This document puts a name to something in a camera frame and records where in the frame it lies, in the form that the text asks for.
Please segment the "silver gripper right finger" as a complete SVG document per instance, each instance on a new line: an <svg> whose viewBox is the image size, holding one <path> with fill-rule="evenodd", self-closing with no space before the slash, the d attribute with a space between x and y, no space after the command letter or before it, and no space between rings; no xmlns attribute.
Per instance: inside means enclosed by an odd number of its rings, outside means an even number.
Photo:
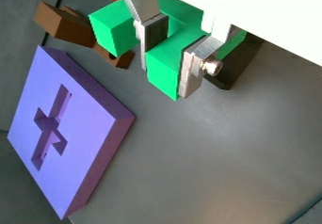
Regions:
<svg viewBox="0 0 322 224"><path fill-rule="evenodd" d="M187 98L200 87L204 75L216 76L223 68L223 59L244 41L246 30L231 26L226 42L212 37L200 37L183 49L179 95Z"/></svg>

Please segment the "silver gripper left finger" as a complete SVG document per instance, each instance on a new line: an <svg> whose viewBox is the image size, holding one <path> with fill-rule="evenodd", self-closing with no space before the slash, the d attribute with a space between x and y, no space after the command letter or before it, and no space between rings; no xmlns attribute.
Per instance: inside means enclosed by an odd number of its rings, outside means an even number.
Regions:
<svg viewBox="0 0 322 224"><path fill-rule="evenodd" d="M124 0L133 17L140 44L140 65L144 70L145 53L167 39L168 16L161 13L157 0Z"/></svg>

